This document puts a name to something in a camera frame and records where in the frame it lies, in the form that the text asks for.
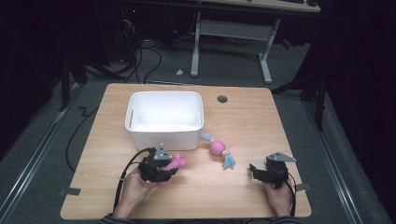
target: hand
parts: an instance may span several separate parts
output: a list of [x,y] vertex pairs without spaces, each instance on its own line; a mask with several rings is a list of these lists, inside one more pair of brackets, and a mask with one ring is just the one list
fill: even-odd
[[286,183],[279,189],[274,189],[273,184],[262,182],[268,196],[268,203],[276,217],[289,217],[291,208],[291,192]]
[[143,202],[148,196],[149,192],[157,187],[159,183],[146,183],[140,176],[139,170],[134,168],[124,178],[122,187],[122,194],[119,204],[114,209],[113,217],[128,218],[134,208]]

